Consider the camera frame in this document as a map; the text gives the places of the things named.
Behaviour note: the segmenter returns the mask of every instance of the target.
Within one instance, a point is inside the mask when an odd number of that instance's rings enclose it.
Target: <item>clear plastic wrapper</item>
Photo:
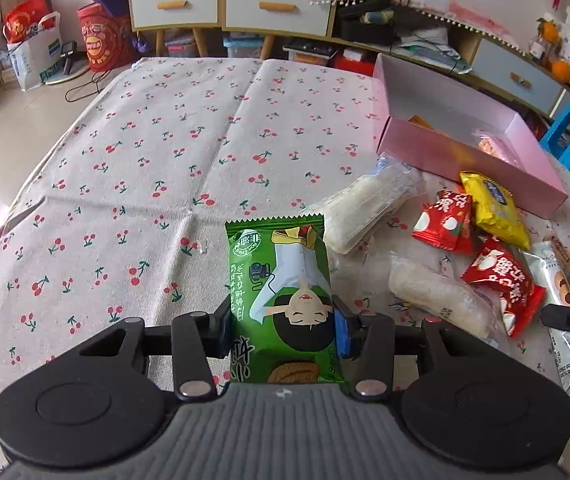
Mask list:
[[[383,154],[371,174],[358,177],[345,189],[310,205],[305,213],[322,213],[325,244],[339,254],[347,254],[383,215],[423,193],[425,183],[420,171]]]
[[[547,288],[543,305],[553,303],[570,306],[568,279],[556,257],[551,241],[536,242],[530,251],[523,251],[537,285]],[[570,332],[550,328],[550,339],[561,386],[570,395]]]
[[[499,309],[467,283],[433,272],[394,252],[389,254],[389,262],[392,294],[478,338],[494,340],[499,348],[507,347],[507,333]]]
[[[478,139],[478,149],[482,152],[500,158],[517,168],[523,168],[521,161],[501,137],[479,128],[474,130],[472,135]]]

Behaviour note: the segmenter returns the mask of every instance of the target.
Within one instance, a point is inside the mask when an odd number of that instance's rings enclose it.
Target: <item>green snack package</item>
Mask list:
[[[233,381],[342,382],[322,215],[225,224]]]

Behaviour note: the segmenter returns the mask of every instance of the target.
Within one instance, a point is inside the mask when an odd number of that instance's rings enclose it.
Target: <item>white plastic bag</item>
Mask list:
[[[507,334],[497,309],[467,283],[433,272],[417,262],[389,254],[389,290],[434,316],[480,339],[507,348]]]
[[[43,23],[54,18],[54,27],[44,28]],[[10,59],[16,79],[22,90],[41,86],[61,68],[61,38],[58,24],[60,13],[52,12],[38,22],[36,34],[20,43],[8,43]]]
[[[347,254],[385,213],[399,209],[409,198],[425,192],[421,173],[389,155],[379,156],[372,174],[308,206],[305,214],[325,217],[325,244]]]

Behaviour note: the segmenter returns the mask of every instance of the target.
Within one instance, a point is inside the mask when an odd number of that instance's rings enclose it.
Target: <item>gray gripper pad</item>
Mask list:
[[[555,465],[520,473],[461,469],[418,447],[381,404],[337,384],[230,384],[181,407],[149,447],[88,471],[12,463],[2,480],[562,480]]]

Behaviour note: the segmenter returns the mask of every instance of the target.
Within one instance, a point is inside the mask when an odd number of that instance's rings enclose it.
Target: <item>yellow snack package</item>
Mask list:
[[[473,171],[461,171],[465,192],[472,195],[476,225],[504,242],[530,248],[530,237],[521,222],[512,194],[492,179]]]

